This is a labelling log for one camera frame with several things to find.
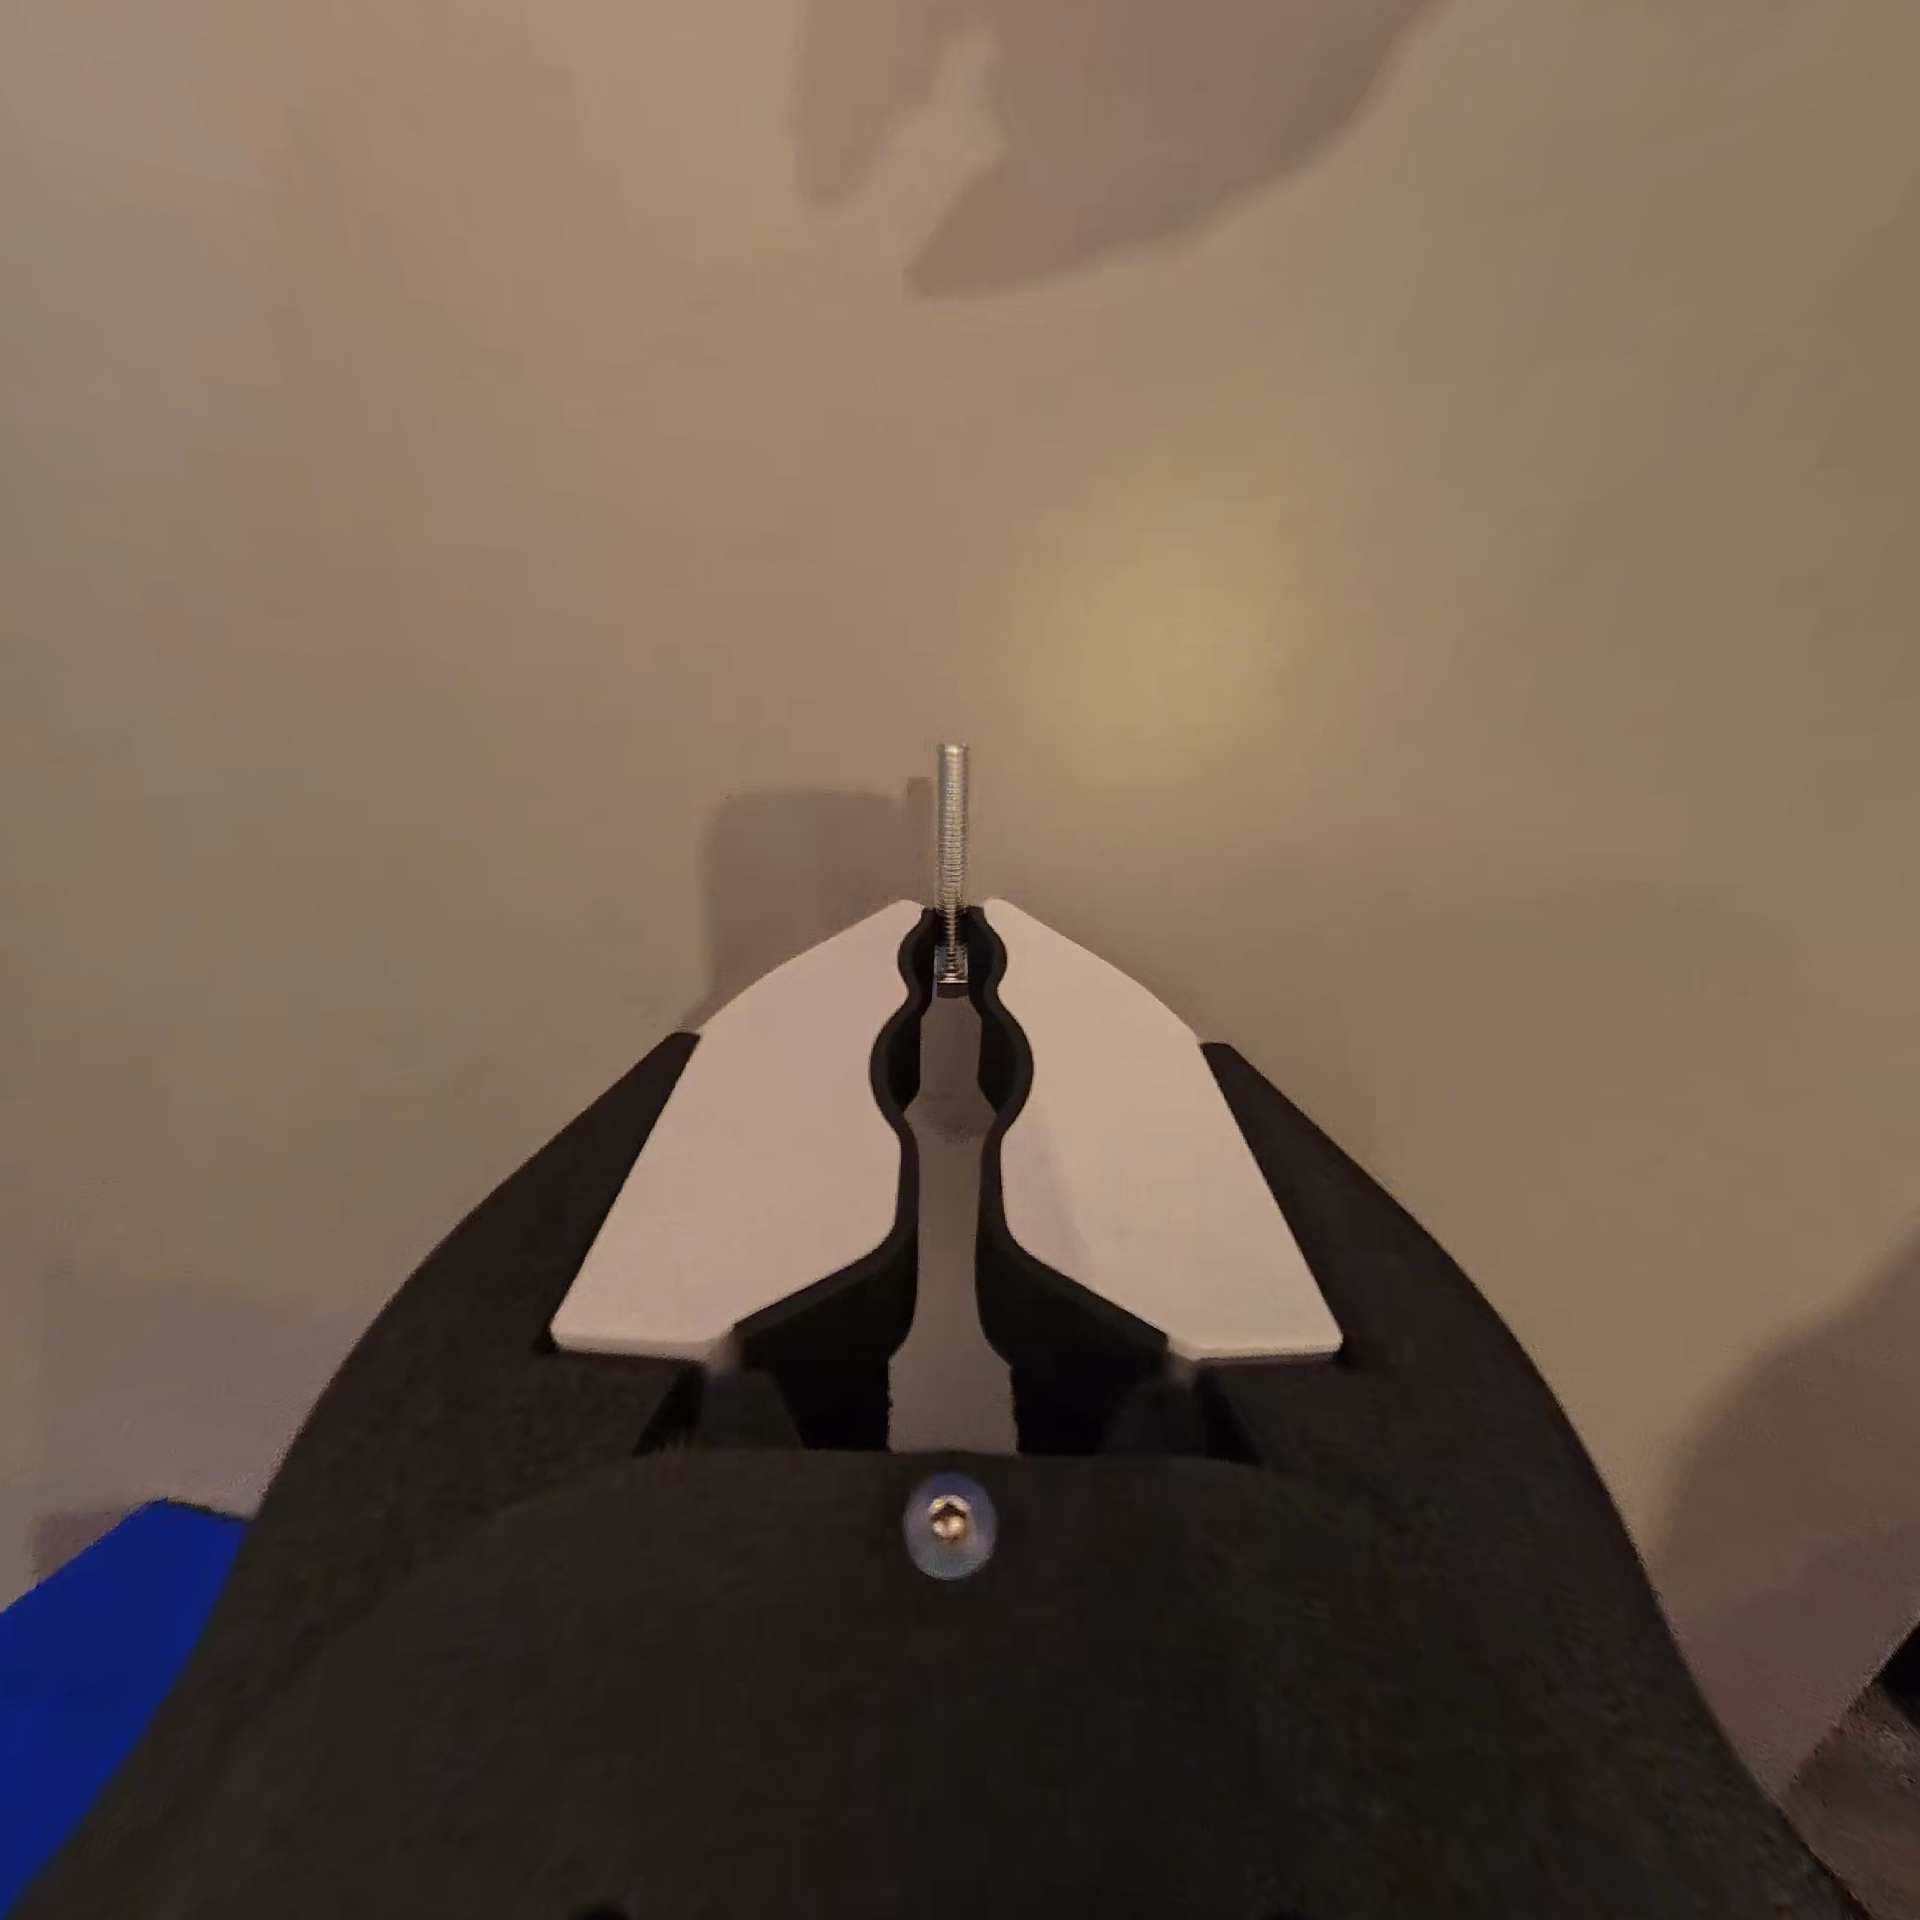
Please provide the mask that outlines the blue plastic bin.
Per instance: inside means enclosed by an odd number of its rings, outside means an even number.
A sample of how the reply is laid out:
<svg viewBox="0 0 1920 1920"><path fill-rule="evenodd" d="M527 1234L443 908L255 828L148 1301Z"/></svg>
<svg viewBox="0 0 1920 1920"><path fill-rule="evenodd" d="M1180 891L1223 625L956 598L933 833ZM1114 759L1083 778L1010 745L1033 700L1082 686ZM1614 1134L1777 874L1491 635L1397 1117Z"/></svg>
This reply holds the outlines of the blue plastic bin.
<svg viewBox="0 0 1920 1920"><path fill-rule="evenodd" d="M246 1530L197 1503L148 1502L5 1610L5 1916L146 1732Z"/></svg>

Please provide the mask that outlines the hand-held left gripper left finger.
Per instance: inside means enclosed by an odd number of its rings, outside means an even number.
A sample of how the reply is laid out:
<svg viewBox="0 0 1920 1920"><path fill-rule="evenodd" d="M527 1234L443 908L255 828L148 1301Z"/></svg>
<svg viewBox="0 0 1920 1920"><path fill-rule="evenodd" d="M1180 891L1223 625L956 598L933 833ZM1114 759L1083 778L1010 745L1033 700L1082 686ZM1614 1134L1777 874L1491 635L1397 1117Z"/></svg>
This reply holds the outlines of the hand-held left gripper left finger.
<svg viewBox="0 0 1920 1920"><path fill-rule="evenodd" d="M549 1324L564 1354L718 1361L875 1257L918 1193L927 914L893 901L699 1023Z"/></svg>

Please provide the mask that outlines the long thin silver bolt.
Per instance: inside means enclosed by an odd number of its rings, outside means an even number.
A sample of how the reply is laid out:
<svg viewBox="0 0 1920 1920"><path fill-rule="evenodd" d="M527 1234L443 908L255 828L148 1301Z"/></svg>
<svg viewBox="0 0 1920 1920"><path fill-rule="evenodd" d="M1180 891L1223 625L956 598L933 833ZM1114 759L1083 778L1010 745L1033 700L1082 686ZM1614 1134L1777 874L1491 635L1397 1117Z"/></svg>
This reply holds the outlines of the long thin silver bolt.
<svg viewBox="0 0 1920 1920"><path fill-rule="evenodd" d="M969 745L945 743L934 765L933 911L940 932L933 985L940 997L969 990Z"/></svg>

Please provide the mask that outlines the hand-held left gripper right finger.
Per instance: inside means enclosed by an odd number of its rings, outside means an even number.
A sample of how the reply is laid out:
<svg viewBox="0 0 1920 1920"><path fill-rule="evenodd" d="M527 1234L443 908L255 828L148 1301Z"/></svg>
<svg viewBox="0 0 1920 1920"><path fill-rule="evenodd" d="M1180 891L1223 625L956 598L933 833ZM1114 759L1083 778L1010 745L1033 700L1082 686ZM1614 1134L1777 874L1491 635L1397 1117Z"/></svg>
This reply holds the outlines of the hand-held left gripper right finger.
<svg viewBox="0 0 1920 1920"><path fill-rule="evenodd" d="M1031 1059L1002 1135L1014 1245L1186 1363L1324 1361L1341 1333L1212 1074L1157 995L1022 908L982 903Z"/></svg>

